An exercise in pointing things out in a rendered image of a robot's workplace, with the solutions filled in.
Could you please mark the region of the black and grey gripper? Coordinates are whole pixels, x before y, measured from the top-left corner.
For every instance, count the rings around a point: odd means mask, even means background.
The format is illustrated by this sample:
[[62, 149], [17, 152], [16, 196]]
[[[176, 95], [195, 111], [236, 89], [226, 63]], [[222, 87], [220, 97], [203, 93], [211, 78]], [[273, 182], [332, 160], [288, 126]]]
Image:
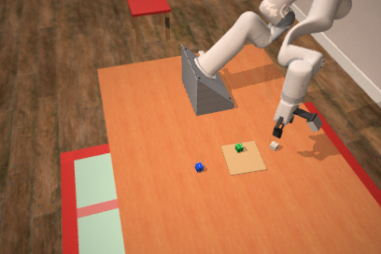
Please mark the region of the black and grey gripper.
[[[274, 130], [273, 130], [273, 136], [277, 138], [281, 138], [281, 135], [283, 133], [284, 126], [287, 126], [288, 123], [292, 123], [294, 119], [293, 112], [295, 109], [300, 105], [299, 104], [290, 104], [284, 101], [281, 97], [281, 101], [278, 105], [278, 108], [275, 113], [274, 121], [277, 121]], [[293, 118], [292, 118], [293, 117]], [[292, 118], [292, 120], [291, 120]], [[283, 121], [283, 123], [282, 123]], [[279, 128], [280, 124], [282, 125], [281, 129]]]

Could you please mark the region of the tan mat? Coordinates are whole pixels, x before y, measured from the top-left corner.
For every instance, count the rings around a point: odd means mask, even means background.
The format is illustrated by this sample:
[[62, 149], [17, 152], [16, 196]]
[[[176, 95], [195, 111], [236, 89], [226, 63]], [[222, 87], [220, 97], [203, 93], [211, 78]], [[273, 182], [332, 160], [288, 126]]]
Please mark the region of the tan mat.
[[235, 145], [221, 146], [231, 176], [267, 170], [255, 141], [241, 143], [242, 152]]

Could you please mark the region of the white die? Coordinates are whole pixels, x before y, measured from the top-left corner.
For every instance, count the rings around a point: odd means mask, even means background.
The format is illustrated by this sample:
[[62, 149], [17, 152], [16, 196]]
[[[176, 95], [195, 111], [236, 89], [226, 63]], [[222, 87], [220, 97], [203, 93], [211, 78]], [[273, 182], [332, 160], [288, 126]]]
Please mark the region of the white die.
[[278, 148], [278, 145], [279, 145], [278, 143], [276, 143], [275, 141], [273, 141], [273, 142], [271, 143], [271, 145], [270, 145], [270, 149], [276, 151], [277, 148]]

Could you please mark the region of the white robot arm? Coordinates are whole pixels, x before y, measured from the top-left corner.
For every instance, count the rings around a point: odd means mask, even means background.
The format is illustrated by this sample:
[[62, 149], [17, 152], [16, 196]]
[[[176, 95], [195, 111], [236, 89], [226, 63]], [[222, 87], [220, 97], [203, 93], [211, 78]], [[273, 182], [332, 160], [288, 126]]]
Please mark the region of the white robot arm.
[[[242, 50], [247, 39], [259, 49], [272, 44], [294, 23], [295, 13], [290, 5], [295, 1], [261, 2], [261, 14], [270, 22], [270, 27], [254, 12], [242, 14], [230, 31], [207, 53], [203, 54], [203, 50], [198, 52], [200, 57], [194, 59], [198, 68], [208, 78], [215, 80], [215, 74]], [[288, 68], [281, 92], [284, 101], [295, 105], [301, 103], [311, 78], [324, 64], [322, 53], [293, 46], [293, 40], [301, 35], [329, 30], [333, 21], [345, 17], [351, 7], [351, 0], [314, 0], [306, 20], [296, 24], [288, 32], [278, 54], [279, 64]]]

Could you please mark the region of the blue die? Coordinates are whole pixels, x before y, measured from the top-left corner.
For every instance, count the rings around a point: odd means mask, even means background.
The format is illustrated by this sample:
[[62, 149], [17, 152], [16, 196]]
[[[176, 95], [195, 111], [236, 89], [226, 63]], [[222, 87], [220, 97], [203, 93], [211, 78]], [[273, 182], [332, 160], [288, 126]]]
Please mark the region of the blue die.
[[201, 162], [195, 164], [195, 169], [197, 173], [204, 171], [204, 167]]

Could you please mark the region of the green die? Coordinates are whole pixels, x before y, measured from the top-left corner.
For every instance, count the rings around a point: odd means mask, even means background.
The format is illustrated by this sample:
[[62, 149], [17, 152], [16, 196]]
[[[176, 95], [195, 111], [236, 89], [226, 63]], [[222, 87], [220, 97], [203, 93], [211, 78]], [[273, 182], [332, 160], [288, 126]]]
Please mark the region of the green die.
[[241, 143], [235, 145], [235, 150], [236, 150], [237, 153], [238, 152], [242, 152], [243, 149], [244, 149], [244, 147], [243, 147], [243, 145]]

